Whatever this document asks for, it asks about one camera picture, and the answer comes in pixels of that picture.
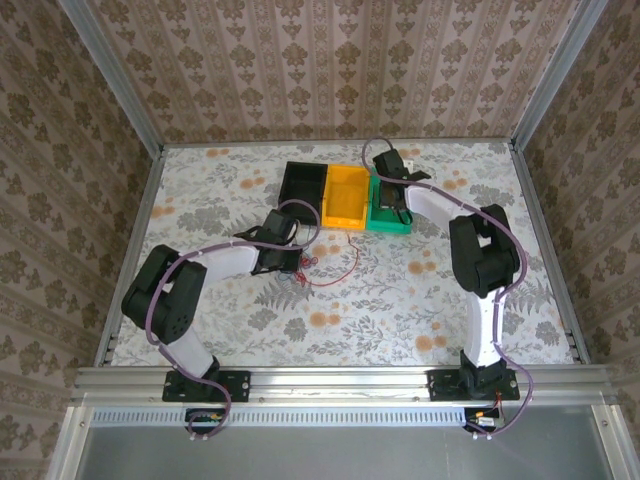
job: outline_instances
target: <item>green box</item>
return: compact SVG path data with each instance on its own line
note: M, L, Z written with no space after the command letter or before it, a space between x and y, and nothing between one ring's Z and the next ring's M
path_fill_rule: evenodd
M405 225L398 216L387 208L376 207L377 201L374 195L378 195L380 179L371 175L369 181L369 209L367 211L367 230L372 232L385 232L406 235L411 233L411 225Z

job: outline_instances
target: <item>purple cable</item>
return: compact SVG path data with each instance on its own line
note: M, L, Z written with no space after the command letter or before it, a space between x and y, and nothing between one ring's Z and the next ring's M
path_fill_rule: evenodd
M184 255L181 255L180 257L178 257L178 259L171 264L171 266L167 269L167 271L164 272L164 275L158 282L158 286L156 287L155 292L153 292L153 296L151 297L151 302L149 303L149 309L147 310L147 316L145 318L145 323L144 323L144 330L147 336L147 341L151 345L159 346L159 351L162 354L162 356L165 357L169 361L169 363L171 363L171 365L182 375L184 375L190 380L193 380L194 382L199 382L199 383L209 385L218 389L219 391L222 392L222 394L225 397L225 401L226 401L225 413L220 419L220 422L218 423L218 425L216 425L213 428L213 430L211 430L211 432L209 432L207 435L196 434L192 428L193 420L196 417L206 412L195 412L193 415L191 415L191 418L189 419L189 424L187 425L187 430L191 434L192 438L201 438L203 440L206 440L207 438L212 437L220 432L221 427L223 426L223 424L229 417L229 413L231 412L231 396L229 395L229 392L227 391L227 389L224 388L219 383L214 382L212 380L196 377L195 375L192 375L191 373L186 371L184 368L178 365L176 360L164 348L165 345L162 342L160 342L160 340L156 340L153 338L153 335L151 332L151 323L153 322L153 312L155 311L156 305L158 304L158 299L160 298L162 289L167 284L167 281L169 280L173 272L176 270L176 268L180 266L182 262L189 260L190 258L199 257L200 255L204 255L205 253L211 253L211 252L215 252L216 250L224 250L225 248L233 248L233 247L265 247L265 248L271 248L274 250L302 250L308 247L315 241L316 238L318 238L318 234L320 233L320 214L315 208L313 208L311 204L305 202L304 200L298 200L298 199L291 199L291 200L282 202L280 205L278 205L278 209L280 210L282 207L289 205L291 203L298 203L300 205L307 207L309 210L311 210L311 213L313 213L313 216L316 218L316 231L313 234L313 236L309 240L307 240L305 243L301 245L287 246L287 245L272 245L270 243L264 243L264 242L249 242L246 240L241 240L238 242L230 241L227 243L220 243L218 245L211 245L209 247L203 248L202 250L196 250L193 252L185 253Z
M495 227L499 228L500 231L502 231L509 238L509 240L511 240L513 242L513 244L516 247L516 250L518 251L518 255L520 256L520 264L521 264L520 275L518 276L518 278L511 285L509 285L507 288L505 288L502 292L497 293L496 297L494 299L494 308L493 308L493 346L495 347L496 352L498 352L498 355L500 355L500 357L502 359L504 359L504 361L507 362L508 365L510 365L513 368L515 368L516 370L522 372L522 374L527 378L527 382L529 383L529 389L527 391L527 395L525 396L524 402L522 403L522 405L520 406L518 411L515 413L513 418L511 420L509 420L505 424L504 427L502 427L500 429L497 429L493 433L489 434L483 428L481 428L481 427L479 427L477 425L469 423L469 425L471 427L475 428L476 430L478 430L478 432L480 432L482 435L485 435L485 436L487 436L487 435L496 435L496 434L505 432L509 428L511 428L511 426L518 420L518 418L520 418L520 416L524 412L525 408L527 407L527 405L531 401L531 398L533 397L533 386L534 386L533 377L531 376L531 374L529 373L529 371L526 368L524 368L522 365L516 363L511 358L509 358L504 353L504 351L502 350L502 348L500 347L500 345L498 343L498 320L499 320L499 316L500 316L500 304L499 304L499 302L508 293L510 293L513 290L515 290L516 288L518 288L518 286L520 286L520 284L524 281L524 277L527 274L527 269L528 269L527 254L524 251L524 248L522 247L522 244L518 241L518 239L511 232L511 230L509 230L507 227L505 227L502 223L500 223L495 218L493 218L490 215L487 215L486 213L484 213L479 208L476 208L473 205L469 205L469 204L463 202L459 198L454 197L450 193L447 193L444 190L441 190L440 188L438 188L438 187L436 187L434 185L430 185L430 184L427 184L427 183L414 182L414 181L411 181L411 180L399 180L399 179L388 178L388 177L384 177L382 175L379 175L374 169L372 169L367 164L366 150L367 150L367 147L374 140L382 140L382 141L387 143L389 148L393 149L393 145L391 144L391 142L388 139L386 139L384 137L381 137L381 136L371 137L369 140L367 140L364 143L364 145L362 146L362 165L364 165L364 168L367 169L369 174L373 175L374 177L378 177L379 179L384 180L385 182L388 182L388 183L395 183L395 184L398 184L398 185L415 185L417 187L426 188L428 190L431 190L434 193L437 193L438 195L446 198L447 200L457 204L460 208L463 208L463 209L465 209L465 210L467 210L469 212L472 212L472 213L475 213L475 214L479 215L486 222L489 222L492 225L494 225Z

